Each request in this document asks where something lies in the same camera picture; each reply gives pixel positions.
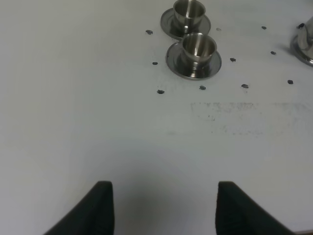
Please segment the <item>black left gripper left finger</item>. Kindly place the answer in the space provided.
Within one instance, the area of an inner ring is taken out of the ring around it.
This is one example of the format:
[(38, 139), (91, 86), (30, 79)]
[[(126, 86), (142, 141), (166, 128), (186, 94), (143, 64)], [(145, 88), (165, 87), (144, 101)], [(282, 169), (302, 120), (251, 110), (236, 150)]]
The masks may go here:
[(99, 181), (47, 235), (114, 234), (113, 185)]

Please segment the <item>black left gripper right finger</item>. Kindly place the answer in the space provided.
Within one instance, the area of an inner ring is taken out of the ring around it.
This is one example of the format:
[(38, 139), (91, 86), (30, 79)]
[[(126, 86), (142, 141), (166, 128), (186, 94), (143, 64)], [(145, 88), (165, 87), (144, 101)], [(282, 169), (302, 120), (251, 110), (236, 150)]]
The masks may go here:
[(219, 182), (215, 228), (218, 235), (293, 235), (234, 182)]

